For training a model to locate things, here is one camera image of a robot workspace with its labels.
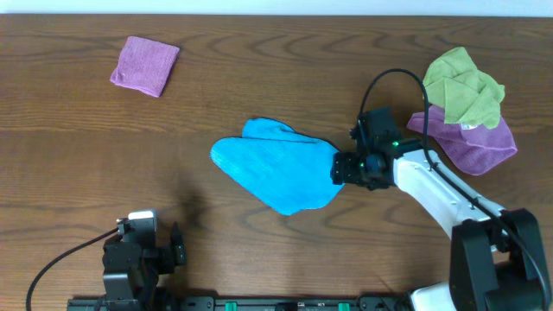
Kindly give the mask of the blue microfiber cloth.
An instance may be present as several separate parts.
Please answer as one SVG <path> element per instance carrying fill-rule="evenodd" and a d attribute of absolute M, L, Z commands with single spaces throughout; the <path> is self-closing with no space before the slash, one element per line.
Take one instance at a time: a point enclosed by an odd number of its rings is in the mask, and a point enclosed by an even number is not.
<path fill-rule="evenodd" d="M 280 121 L 250 119 L 241 136 L 218 140 L 213 162 L 276 212 L 290 216 L 327 206 L 343 188 L 331 178 L 338 150 Z"/>

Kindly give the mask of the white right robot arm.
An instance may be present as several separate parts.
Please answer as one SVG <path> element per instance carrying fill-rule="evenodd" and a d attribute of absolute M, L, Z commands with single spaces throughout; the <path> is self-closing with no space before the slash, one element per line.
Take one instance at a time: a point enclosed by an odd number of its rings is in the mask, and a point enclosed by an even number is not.
<path fill-rule="evenodd" d="M 449 277 L 416 289 L 409 310 L 546 310 L 552 294 L 537 218 L 474 191 L 418 139 L 404 139 L 387 109 L 359 115 L 354 152 L 334 155 L 336 185 L 397 187 L 448 235 Z"/>

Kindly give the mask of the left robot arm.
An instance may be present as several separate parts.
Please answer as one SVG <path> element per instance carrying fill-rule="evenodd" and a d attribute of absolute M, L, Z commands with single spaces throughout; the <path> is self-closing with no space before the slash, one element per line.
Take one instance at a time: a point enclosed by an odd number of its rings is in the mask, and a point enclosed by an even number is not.
<path fill-rule="evenodd" d="M 170 275 L 186 263 L 183 236 L 172 225 L 169 243 L 156 244 L 156 224 L 152 219 L 122 219 L 118 235 L 108 239 L 102 262 L 105 295 L 96 300 L 95 311 L 175 311 L 181 302 L 165 288 L 159 277 Z"/>

